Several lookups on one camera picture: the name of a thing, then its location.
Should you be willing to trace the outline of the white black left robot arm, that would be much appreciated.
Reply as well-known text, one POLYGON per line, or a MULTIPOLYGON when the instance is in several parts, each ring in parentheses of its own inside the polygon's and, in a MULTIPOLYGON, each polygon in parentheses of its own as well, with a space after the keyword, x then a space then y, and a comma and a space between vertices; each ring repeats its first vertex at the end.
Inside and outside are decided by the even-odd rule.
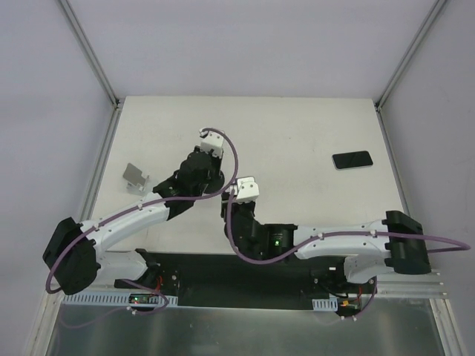
POLYGON ((138 231, 181 215, 205 195, 217 193, 224 186, 222 159, 222 148, 202 143, 168 179, 123 211, 97 220, 76 222, 68 217, 60 221, 42 256, 58 290, 76 294, 114 267, 124 267, 140 288, 152 287, 157 271, 138 252, 124 257, 114 253, 109 260, 105 252, 138 231))

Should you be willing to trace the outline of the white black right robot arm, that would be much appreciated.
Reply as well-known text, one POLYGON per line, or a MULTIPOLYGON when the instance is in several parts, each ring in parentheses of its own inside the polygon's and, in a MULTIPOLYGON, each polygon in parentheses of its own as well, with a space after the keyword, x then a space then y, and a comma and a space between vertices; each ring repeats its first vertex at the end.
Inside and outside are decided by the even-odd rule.
POLYGON ((221 196, 225 235, 239 258, 265 266, 281 261, 342 258, 335 287, 351 292, 380 274, 423 275, 431 272, 422 225, 400 211, 384 219, 334 231, 295 224, 261 224, 254 200, 238 202, 233 192, 221 196))

